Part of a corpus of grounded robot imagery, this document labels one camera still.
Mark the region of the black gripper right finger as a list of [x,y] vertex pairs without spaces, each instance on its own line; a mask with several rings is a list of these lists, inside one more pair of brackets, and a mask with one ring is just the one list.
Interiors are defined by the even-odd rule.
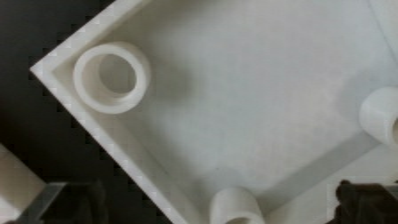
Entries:
[[398,224],[398,182],[352,183],[336,188],[338,206],[325,224]]

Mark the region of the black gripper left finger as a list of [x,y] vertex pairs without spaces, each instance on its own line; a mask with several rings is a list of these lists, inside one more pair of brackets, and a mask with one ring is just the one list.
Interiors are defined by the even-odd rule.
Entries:
[[52,182],[12,224],[108,224],[100,181]]

